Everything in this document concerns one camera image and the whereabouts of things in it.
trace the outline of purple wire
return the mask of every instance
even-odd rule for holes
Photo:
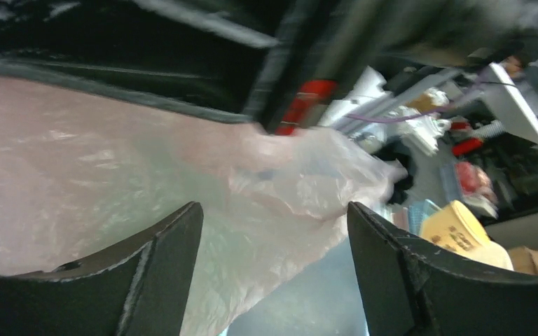
[[[479,87],[479,84],[481,83],[481,75],[478,76],[476,78],[476,80],[474,81],[474,84],[465,92],[461,95],[461,97],[455,99],[455,101],[452,101],[448,104],[446,104],[445,106],[441,106],[441,107],[437,107],[437,108],[433,108],[432,110],[430,111],[426,111],[424,113],[421,113],[421,114],[416,114],[416,115],[406,115],[404,117],[397,117],[397,118],[387,118],[387,119],[384,119],[384,118],[369,118],[369,117],[364,117],[362,115],[358,115],[358,114],[353,114],[353,113],[348,113],[346,115],[344,115],[343,117],[344,118],[349,118],[349,119],[355,119],[355,120],[361,120],[361,121],[365,121],[367,123],[375,123],[375,124],[394,124],[394,123],[402,123],[403,121],[407,121],[407,120],[412,120],[412,119],[418,119],[418,118],[421,118],[421,117],[425,117],[425,116],[428,116],[430,114],[433,114],[433,113],[441,113],[441,112],[445,112],[445,111],[448,111],[449,109],[451,109],[453,107],[453,104],[458,101],[458,100],[461,100],[463,98],[465,98],[467,95],[471,94],[473,91],[477,90],[478,87]]]

